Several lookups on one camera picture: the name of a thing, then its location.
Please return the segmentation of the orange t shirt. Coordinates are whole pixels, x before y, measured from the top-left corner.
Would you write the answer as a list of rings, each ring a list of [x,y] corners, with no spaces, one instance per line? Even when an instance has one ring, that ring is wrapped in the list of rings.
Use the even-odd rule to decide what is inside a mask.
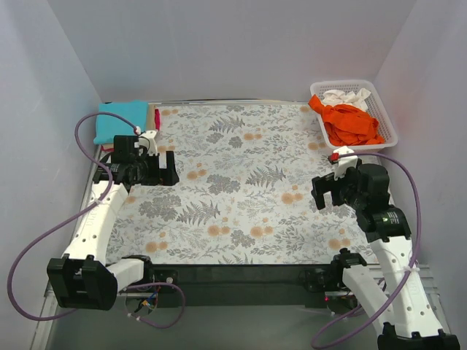
[[[363,146],[383,144],[379,134],[379,121],[363,110],[347,105],[325,105],[313,95],[309,100],[311,109],[320,115],[328,139],[334,146]]]

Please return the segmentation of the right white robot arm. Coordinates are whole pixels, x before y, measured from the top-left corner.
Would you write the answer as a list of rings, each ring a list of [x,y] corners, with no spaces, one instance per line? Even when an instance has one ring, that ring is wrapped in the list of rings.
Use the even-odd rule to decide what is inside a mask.
[[[405,214],[390,204],[387,170],[377,164],[347,168],[312,180],[312,196],[319,209],[324,195],[335,206],[355,210],[359,228],[377,256],[386,287],[382,289],[357,254],[343,249],[332,262],[332,285],[349,289],[370,317],[377,332],[378,349],[459,349],[455,335],[447,333],[431,308],[417,266]]]

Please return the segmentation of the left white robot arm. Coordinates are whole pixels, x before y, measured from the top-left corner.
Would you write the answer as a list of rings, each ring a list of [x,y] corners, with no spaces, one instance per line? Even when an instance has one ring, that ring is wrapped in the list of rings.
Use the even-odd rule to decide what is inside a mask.
[[[107,262],[107,246],[118,212],[135,185],[174,186],[177,175],[174,153],[159,163],[156,131],[141,136],[115,136],[113,151],[100,160],[92,178],[89,204],[74,237],[62,257],[47,265],[47,275],[62,308],[108,311],[118,292],[133,285],[146,292],[155,283],[151,259],[131,255]]]

